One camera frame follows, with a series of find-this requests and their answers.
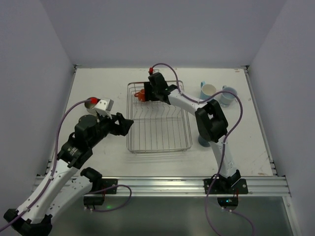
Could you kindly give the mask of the pale blue white cup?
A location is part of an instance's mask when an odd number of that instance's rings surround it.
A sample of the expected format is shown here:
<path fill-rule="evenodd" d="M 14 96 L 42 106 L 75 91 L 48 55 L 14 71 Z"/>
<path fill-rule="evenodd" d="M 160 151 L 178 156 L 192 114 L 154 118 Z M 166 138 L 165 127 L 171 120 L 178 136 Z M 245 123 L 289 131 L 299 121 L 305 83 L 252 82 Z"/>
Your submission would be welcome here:
<path fill-rule="evenodd" d="M 238 94 L 236 89 L 224 85 L 222 87 L 223 93 L 220 94 L 219 103 L 222 107 L 228 107 Z"/>

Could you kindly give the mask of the orange cup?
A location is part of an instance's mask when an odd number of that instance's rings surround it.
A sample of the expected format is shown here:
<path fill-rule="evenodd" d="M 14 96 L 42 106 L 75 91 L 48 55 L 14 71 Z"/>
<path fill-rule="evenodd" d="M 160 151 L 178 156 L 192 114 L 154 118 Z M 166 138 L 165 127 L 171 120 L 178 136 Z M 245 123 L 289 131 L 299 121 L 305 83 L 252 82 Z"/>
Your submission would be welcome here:
<path fill-rule="evenodd" d="M 136 92 L 134 94 L 134 97 L 136 97 L 140 102 L 145 102 L 146 101 L 145 90 L 141 89 L 139 92 Z"/>

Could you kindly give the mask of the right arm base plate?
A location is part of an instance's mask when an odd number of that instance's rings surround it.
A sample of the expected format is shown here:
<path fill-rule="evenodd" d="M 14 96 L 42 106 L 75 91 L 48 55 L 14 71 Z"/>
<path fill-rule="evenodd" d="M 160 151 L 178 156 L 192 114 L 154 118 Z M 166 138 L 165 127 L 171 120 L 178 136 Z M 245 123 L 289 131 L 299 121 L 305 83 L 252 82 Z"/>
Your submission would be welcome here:
<path fill-rule="evenodd" d="M 208 189 L 212 182 L 214 182 L 214 184 L 209 191 L 209 194 L 211 195 L 233 195 L 249 193 L 246 180 L 240 176 L 237 176 L 237 174 L 229 178 L 224 178 L 219 175 L 219 177 L 213 176 L 211 178 L 203 179 L 205 194 L 208 193 Z"/>

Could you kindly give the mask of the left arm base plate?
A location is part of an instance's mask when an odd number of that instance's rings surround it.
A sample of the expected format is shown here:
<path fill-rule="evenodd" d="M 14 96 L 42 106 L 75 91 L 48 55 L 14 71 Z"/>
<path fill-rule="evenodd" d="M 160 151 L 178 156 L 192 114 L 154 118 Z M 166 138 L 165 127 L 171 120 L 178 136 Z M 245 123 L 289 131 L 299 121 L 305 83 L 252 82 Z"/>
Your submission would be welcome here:
<path fill-rule="evenodd" d="M 116 178 L 102 178 L 99 183 L 97 184 L 97 190 L 102 190 L 105 188 L 112 187 L 109 190 L 104 190 L 101 193 L 103 195 L 105 194 L 116 194 L 117 193 L 117 188 L 114 187 L 115 185 L 118 184 L 118 180 Z"/>

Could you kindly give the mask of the cream brown cup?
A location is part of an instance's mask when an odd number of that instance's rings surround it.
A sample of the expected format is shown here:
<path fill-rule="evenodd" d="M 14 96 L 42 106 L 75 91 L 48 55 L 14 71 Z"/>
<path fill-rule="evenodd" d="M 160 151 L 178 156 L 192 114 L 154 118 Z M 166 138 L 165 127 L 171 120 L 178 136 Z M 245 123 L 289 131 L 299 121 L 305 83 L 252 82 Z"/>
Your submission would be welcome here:
<path fill-rule="evenodd" d="M 88 101 L 84 103 L 84 106 L 88 113 L 96 115 L 96 110 L 94 109 L 95 105 L 98 103 L 99 99 L 95 97 L 88 98 Z"/>

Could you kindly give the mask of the dark blue mug front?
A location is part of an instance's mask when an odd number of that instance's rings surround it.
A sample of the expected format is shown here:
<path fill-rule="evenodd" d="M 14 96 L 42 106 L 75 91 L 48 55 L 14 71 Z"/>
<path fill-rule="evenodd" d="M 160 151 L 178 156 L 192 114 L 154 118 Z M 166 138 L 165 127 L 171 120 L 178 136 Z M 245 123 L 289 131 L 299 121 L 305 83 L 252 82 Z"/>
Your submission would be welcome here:
<path fill-rule="evenodd" d="M 205 140 L 204 138 L 202 138 L 200 135 L 198 136 L 198 142 L 201 146 L 205 147 L 205 148 L 209 148 L 211 145 L 210 143 Z"/>

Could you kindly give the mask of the light blue faceted mug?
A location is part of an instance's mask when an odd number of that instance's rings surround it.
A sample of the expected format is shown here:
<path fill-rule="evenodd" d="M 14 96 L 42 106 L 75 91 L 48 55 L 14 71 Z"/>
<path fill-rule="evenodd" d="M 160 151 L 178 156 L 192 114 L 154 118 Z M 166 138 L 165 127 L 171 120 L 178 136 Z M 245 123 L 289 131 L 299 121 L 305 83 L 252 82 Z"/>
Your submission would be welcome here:
<path fill-rule="evenodd" d="M 201 82 L 200 85 L 200 102 L 202 101 L 211 101 L 215 99 L 215 93 L 217 92 L 217 89 L 212 84 L 207 84 L 205 81 Z"/>

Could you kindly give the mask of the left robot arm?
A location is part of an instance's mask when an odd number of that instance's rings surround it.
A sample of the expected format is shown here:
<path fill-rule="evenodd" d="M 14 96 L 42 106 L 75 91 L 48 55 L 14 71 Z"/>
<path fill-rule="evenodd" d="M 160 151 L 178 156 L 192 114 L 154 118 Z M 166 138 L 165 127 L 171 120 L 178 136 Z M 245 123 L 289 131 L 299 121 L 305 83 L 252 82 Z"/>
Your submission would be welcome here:
<path fill-rule="evenodd" d="M 127 135 L 133 123 L 120 113 L 112 117 L 82 116 L 49 173 L 23 204 L 7 210 L 5 220 L 22 236 L 49 235 L 53 223 L 75 201 L 100 186 L 101 173 L 82 169 L 93 148 L 109 134 Z"/>

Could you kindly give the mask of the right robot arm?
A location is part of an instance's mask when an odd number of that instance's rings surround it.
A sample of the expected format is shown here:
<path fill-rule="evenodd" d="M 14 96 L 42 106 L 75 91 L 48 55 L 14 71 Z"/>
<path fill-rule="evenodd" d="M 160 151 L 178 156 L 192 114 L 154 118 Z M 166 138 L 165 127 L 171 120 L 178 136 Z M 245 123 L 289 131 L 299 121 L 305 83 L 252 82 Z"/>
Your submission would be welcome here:
<path fill-rule="evenodd" d="M 212 180 L 205 180 L 208 191 L 227 194 L 241 179 L 232 154 L 228 147 L 228 121 L 217 100 L 202 103 L 200 100 L 186 98 L 179 86 L 168 85 L 159 72 L 150 72 L 148 76 L 151 88 L 145 90 L 147 100 L 159 100 L 179 107 L 194 115 L 201 138 L 210 143 L 218 164 L 218 173 Z"/>

